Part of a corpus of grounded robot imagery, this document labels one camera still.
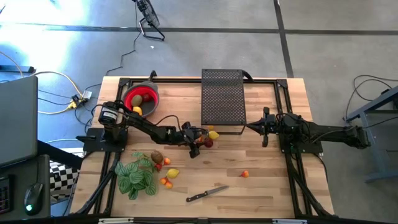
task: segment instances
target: green leaves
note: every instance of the green leaves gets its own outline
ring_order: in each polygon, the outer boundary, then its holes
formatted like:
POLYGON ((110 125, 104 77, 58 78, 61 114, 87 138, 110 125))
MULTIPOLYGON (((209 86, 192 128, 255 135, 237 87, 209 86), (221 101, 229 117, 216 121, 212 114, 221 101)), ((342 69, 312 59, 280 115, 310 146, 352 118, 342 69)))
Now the green leaves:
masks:
POLYGON ((135 200, 138 197, 138 190, 132 189, 129 193, 129 199, 135 200))
POLYGON ((137 190, 144 190, 147 186, 145 185, 145 183, 144 183, 144 181, 141 181, 141 182, 139 182, 139 183, 136 183, 136 184, 131 184, 132 185, 132 187, 134 188, 134 189, 137 189, 137 190))
POLYGON ((155 185, 155 183, 150 183, 150 186, 148 186, 146 189, 145 189, 145 193, 147 194, 147 195, 155 195, 156 194, 156 185, 155 185))
POLYGON ((121 162, 118 162, 116 164, 116 167, 114 169, 114 172, 118 175, 118 176, 122 176, 122 177, 128 177, 129 176, 129 171, 123 166, 123 164, 121 162))
POLYGON ((153 175, 148 170, 145 170, 143 174, 144 174, 144 182, 146 186, 149 186, 152 183, 153 175))
POLYGON ((129 178, 130 178, 130 183, 136 184, 142 181, 144 175, 143 172, 133 172, 130 174, 129 178))
POLYGON ((118 186, 119 186, 119 190, 122 194, 129 192, 132 187, 128 177, 119 177, 118 186))
POLYGON ((130 162, 126 165, 126 169, 131 172, 137 172, 138 170, 138 163, 137 162, 130 162))
POLYGON ((140 163, 140 165, 145 166, 145 167, 152 167, 152 163, 147 158, 140 159, 139 163, 140 163))
POLYGON ((122 194, 129 192, 130 200, 135 200, 138 197, 138 191, 144 189, 147 195, 155 195, 156 185, 153 180, 155 167, 149 157, 142 152, 135 152, 132 156, 137 157, 137 161, 130 162, 126 166, 123 166, 121 162, 116 164, 114 171, 118 175, 120 192, 122 194))
POLYGON ((142 152, 135 152, 132 154, 132 156, 135 156, 135 157, 140 157, 142 155, 144 155, 142 152))

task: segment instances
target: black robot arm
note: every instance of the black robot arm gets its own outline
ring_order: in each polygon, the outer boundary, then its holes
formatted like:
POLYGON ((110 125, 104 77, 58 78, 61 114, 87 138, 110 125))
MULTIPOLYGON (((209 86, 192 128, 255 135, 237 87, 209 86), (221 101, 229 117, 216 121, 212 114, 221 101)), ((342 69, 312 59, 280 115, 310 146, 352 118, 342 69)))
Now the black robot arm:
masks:
POLYGON ((248 127, 260 135, 264 135, 263 146, 268 145, 268 134, 280 134, 291 145, 304 144, 311 147, 320 141, 343 142, 351 147, 364 149, 370 145, 368 136, 362 127, 322 126, 304 120, 300 115, 292 113, 269 114, 264 107, 263 117, 248 127))
POLYGON ((178 127, 177 131, 175 126, 157 126, 151 123, 138 113, 129 110, 121 101, 105 102, 102 106, 98 121, 104 126, 105 141, 118 141, 120 132, 132 126, 148 134, 157 144, 189 146, 191 158, 200 153, 199 147, 201 144, 195 142, 195 140, 201 136, 203 130, 191 126, 189 122, 185 122, 181 128, 178 127), (124 116, 120 123, 117 123, 118 113, 124 116))

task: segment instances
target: wooden tabletop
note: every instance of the wooden tabletop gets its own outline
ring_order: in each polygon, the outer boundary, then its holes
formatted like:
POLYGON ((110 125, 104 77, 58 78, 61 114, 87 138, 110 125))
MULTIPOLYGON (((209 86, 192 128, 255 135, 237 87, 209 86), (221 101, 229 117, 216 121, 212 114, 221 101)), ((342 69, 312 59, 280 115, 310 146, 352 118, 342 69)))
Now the wooden tabletop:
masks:
MULTIPOLYGON (((115 100, 119 79, 120 77, 104 77, 98 104, 115 100)), ((288 78, 287 82, 293 112, 311 121, 303 79, 288 78)), ((181 123, 190 121, 191 125, 201 125, 200 83, 157 83, 157 85, 160 103, 156 112, 147 118, 149 121, 155 123, 164 116, 175 114, 181 123)), ((262 117, 264 106, 270 108, 271 114, 277 113, 272 85, 245 84, 244 94, 248 123, 262 117)), ((93 127, 102 127, 98 122, 99 112, 100 109, 97 109, 93 127)), ((174 118, 168 118, 162 122, 162 125, 176 126, 177 123, 174 118)), ((129 128, 129 139, 126 151, 122 153, 121 162, 123 164, 132 162, 134 159, 131 154, 134 151, 149 155, 155 149, 172 161, 171 166, 164 167, 155 178, 159 180, 165 176, 169 168, 176 168, 180 174, 176 179, 172 179, 174 187, 167 190, 157 181, 155 196, 148 196, 144 191, 140 191, 136 200, 129 200, 127 194, 122 195, 116 185, 111 214, 113 217, 294 217, 286 163, 274 134, 269 135, 268 147, 262 147, 262 137, 246 128, 241 136, 220 136, 212 148, 201 147, 200 155, 191 159, 189 148, 158 145, 143 132, 129 128), (239 177, 244 170, 249 171, 248 178, 239 177), (185 202, 187 197, 221 185, 228 185, 229 188, 194 202, 185 202)), ((71 212, 81 208, 97 187, 103 157, 103 152, 95 152, 83 161, 71 212)), ((303 155, 303 163, 309 189, 324 208, 333 213, 322 164, 311 154, 303 155)), ((108 187, 104 191, 101 211, 106 205, 107 195, 108 187)), ((303 210, 300 191, 299 199, 303 210)))

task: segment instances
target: computer mouse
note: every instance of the computer mouse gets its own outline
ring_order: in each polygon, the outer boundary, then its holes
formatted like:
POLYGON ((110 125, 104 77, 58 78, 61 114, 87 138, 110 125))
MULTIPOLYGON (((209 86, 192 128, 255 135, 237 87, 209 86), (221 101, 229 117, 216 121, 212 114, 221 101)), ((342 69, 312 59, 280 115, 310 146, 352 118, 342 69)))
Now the computer mouse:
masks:
POLYGON ((43 184, 31 185, 25 192, 24 208, 27 215, 36 215, 42 209, 43 184))

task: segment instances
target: concrete floor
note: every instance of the concrete floor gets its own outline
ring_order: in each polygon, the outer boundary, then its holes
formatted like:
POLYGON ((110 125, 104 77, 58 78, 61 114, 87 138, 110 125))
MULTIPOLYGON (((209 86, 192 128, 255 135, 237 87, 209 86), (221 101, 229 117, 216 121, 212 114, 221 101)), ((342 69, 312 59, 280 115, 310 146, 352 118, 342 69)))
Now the concrete floor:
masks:
MULTIPOLYGON (((134 5, 120 1, 9 1, 0 22, 135 27, 134 5)), ((280 0, 286 29, 397 30, 395 0, 280 0)), ((277 29, 272 0, 153 0, 161 27, 277 29)), ((40 71, 55 70, 71 76, 81 90, 100 83, 106 71, 117 67, 120 55, 130 51, 136 32, 45 31, 40 26, 4 25, 0 50, 20 65, 40 71)), ((124 68, 109 75, 199 76, 202 68, 241 68, 254 77, 286 77, 279 34, 255 33, 165 33, 165 42, 138 38, 137 52, 124 59, 124 68)), ((288 34, 294 77, 304 78, 316 123, 343 125, 342 117, 353 91, 352 79, 361 74, 398 78, 396 35, 298 35, 288 34)), ((1 64, 10 64, 0 57, 1 64)), ((18 75, 0 74, 0 80, 18 75)), ((62 77, 42 75, 39 88, 61 95, 75 94, 62 77)), ((98 94, 99 88, 92 89, 98 94)), ((378 83, 364 85, 360 92, 375 98, 385 90, 378 83)), ((62 98, 39 93, 63 102, 62 98)), ((365 104, 357 96, 351 110, 365 104)), ((39 102, 44 111, 63 106, 39 102)), ((79 110, 81 120, 90 115, 79 110)), ((39 139, 74 138, 84 134, 72 111, 39 115, 39 139)), ((78 142, 60 142, 58 147, 78 147, 78 142)), ((364 183, 374 171, 368 150, 338 143, 323 143, 329 187, 335 212, 345 218, 398 222, 397 179, 364 183)))

